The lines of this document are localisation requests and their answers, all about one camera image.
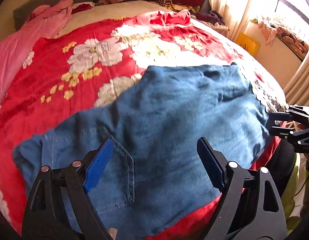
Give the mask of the blue denim pants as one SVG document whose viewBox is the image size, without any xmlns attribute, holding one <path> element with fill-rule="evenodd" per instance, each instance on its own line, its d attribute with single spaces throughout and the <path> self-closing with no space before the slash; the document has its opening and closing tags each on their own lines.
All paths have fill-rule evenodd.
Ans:
<svg viewBox="0 0 309 240">
<path fill-rule="evenodd" d="M 13 159 L 29 190 L 43 165 L 66 167 L 111 138 L 113 155 L 89 197 L 118 239 L 144 239 L 218 197 L 197 154 L 199 138 L 249 168 L 272 140 L 267 121 L 235 64 L 150 66 L 114 103 L 22 142 Z"/>
</svg>

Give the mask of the yellow box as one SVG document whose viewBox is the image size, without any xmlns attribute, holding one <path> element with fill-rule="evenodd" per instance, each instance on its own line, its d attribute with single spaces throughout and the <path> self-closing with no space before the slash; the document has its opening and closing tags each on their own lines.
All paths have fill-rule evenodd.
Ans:
<svg viewBox="0 0 309 240">
<path fill-rule="evenodd" d="M 235 41 L 240 47 L 247 51 L 251 56 L 255 56 L 259 49 L 259 43 L 244 33 L 239 33 Z"/>
</svg>

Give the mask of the red floral bedsheet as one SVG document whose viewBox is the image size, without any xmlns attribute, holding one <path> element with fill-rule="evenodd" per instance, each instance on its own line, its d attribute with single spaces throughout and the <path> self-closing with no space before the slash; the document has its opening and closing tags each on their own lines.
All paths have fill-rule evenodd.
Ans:
<svg viewBox="0 0 309 240">
<path fill-rule="evenodd" d="M 228 38 L 192 19 L 186 10 L 107 19 L 59 38 L 40 38 L 0 103 L 1 212 L 21 233 L 31 190 L 26 189 L 13 159 L 14 149 L 22 142 L 57 127 L 77 112 L 114 103 L 142 79 L 150 66 L 231 64 L 237 65 L 250 82 L 268 116 L 286 107 L 282 88 L 258 61 Z M 257 170 L 265 165 L 279 142 L 272 137 L 249 168 Z M 195 239 L 210 219 L 219 195 L 175 225 L 144 239 Z"/>
</svg>

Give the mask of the cream curtain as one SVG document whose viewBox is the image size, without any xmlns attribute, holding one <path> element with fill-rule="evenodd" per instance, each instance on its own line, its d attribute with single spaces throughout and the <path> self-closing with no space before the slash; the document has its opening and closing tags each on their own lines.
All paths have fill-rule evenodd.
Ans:
<svg viewBox="0 0 309 240">
<path fill-rule="evenodd" d="M 309 3 L 307 0 L 210 0 L 229 27 L 260 46 L 255 59 L 274 76 L 290 104 L 309 105 Z"/>
</svg>

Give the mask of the pink blanket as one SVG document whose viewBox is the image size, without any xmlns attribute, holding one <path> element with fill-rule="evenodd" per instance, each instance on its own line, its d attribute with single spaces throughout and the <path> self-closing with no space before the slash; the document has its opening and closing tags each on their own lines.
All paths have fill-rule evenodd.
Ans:
<svg viewBox="0 0 309 240">
<path fill-rule="evenodd" d="M 0 103 L 13 78 L 40 38 L 53 38 L 71 19 L 73 0 L 40 5 L 15 33 L 0 42 Z"/>
</svg>

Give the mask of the beige mattress cover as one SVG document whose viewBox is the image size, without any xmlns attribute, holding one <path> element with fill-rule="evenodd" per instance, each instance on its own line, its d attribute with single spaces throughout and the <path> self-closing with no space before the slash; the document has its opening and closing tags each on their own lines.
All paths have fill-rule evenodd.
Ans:
<svg viewBox="0 0 309 240">
<path fill-rule="evenodd" d="M 134 17 L 152 11 L 171 11 L 154 2 L 146 2 L 142 0 L 122 2 L 109 5 L 98 5 L 89 10 L 75 13 L 71 16 L 70 21 L 55 36 L 59 38 L 71 31 L 107 19 Z"/>
</svg>

